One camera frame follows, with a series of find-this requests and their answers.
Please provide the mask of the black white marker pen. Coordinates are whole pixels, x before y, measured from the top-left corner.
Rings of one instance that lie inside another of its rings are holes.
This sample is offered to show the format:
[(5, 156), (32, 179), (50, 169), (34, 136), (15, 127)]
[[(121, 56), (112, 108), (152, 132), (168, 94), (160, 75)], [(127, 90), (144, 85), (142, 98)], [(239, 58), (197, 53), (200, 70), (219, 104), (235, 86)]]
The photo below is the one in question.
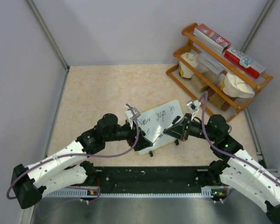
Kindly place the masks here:
[(179, 121), (181, 119), (181, 116), (176, 116), (175, 118), (174, 118), (174, 120), (171, 122), (171, 124), (167, 127), (167, 128), (165, 128), (163, 131), (162, 131), (162, 133), (154, 140), (154, 142), (153, 143), (155, 143), (158, 139), (160, 139), (164, 134), (165, 134), (165, 132), (169, 129), (169, 128), (171, 128), (177, 121)]

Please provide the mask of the white board yellow frame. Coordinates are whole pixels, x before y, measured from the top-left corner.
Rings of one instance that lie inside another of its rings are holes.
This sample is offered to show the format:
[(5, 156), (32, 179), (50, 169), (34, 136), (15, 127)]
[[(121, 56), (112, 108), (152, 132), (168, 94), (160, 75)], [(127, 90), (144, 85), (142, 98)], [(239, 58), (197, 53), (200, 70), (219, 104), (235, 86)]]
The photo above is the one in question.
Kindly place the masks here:
[(183, 117), (180, 101), (174, 99), (150, 110), (142, 112), (137, 118), (138, 126), (146, 134), (146, 138), (153, 145), (140, 150), (140, 155), (147, 154), (160, 147), (175, 141), (175, 138), (168, 135), (161, 135), (163, 130), (169, 127), (176, 116)]

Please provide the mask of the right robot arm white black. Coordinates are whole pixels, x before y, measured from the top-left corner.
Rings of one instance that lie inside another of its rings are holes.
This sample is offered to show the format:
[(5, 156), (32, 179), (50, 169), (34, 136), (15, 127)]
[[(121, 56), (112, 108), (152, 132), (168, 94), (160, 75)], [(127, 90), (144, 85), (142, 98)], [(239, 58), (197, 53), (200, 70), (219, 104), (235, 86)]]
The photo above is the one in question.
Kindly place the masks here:
[(280, 180), (231, 137), (229, 129), (221, 115), (212, 115), (205, 124), (186, 113), (183, 118), (174, 119), (163, 133), (181, 141), (186, 141), (189, 136), (207, 140), (219, 158), (209, 166), (209, 181), (232, 187), (257, 204), (271, 223), (280, 224)]

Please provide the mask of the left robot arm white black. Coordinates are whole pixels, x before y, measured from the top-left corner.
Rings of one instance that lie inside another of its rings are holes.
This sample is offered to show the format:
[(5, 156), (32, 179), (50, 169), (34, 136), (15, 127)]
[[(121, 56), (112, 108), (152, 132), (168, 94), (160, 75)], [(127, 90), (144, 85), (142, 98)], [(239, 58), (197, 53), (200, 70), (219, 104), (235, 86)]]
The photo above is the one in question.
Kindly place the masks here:
[(64, 149), (34, 164), (14, 167), (7, 198), (16, 199), (21, 209), (27, 209), (55, 190), (82, 183), (92, 185), (97, 178), (96, 169), (86, 158), (98, 157), (107, 142), (125, 140), (134, 151), (151, 147), (153, 143), (140, 128), (138, 116), (127, 113), (122, 126), (115, 114), (107, 113)]

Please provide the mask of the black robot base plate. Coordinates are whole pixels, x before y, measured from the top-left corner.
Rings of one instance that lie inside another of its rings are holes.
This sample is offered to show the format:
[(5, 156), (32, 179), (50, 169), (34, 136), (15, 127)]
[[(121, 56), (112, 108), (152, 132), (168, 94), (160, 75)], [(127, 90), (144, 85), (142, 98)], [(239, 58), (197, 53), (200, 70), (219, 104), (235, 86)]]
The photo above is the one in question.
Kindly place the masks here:
[(198, 193), (202, 187), (222, 186), (206, 166), (97, 167), (92, 186), (102, 193)]

